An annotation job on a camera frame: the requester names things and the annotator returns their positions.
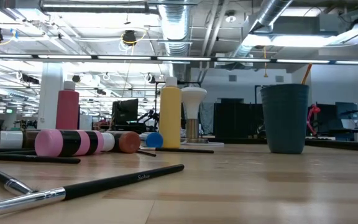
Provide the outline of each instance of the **pink bottle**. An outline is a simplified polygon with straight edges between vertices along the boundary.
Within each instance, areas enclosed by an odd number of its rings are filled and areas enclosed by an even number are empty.
[[[80,94],[75,91],[75,83],[65,81],[64,90],[59,91],[57,101],[56,129],[76,130]]]

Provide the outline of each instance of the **yellow bottle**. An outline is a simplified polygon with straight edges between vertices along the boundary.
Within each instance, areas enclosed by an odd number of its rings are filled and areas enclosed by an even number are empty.
[[[175,77],[167,77],[161,89],[160,134],[162,147],[180,148],[181,90]]]

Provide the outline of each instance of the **red object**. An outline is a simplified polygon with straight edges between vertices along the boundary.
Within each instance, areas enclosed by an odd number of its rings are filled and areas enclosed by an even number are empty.
[[[314,136],[317,134],[317,132],[310,125],[310,118],[311,118],[311,115],[318,114],[318,113],[320,113],[320,111],[321,110],[320,110],[320,108],[317,107],[317,105],[311,105],[311,108],[309,110],[308,120],[306,121],[306,124],[308,125],[310,131],[313,133]]]
[[[80,94],[74,90],[60,90],[57,102],[56,129],[77,130]]]

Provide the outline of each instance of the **gray cup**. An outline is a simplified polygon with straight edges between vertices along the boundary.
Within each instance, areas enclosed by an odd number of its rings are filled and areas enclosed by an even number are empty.
[[[309,86],[274,85],[261,89],[260,94],[270,152],[301,154],[305,146]]]

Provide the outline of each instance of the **wooden table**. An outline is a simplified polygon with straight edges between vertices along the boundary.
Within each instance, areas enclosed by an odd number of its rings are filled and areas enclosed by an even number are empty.
[[[0,223],[358,223],[358,152],[306,147],[271,154],[227,145],[215,154],[157,152],[81,157],[79,165],[0,162],[32,187],[68,184],[184,164],[176,174],[0,217]],[[0,200],[12,197],[0,188]]]

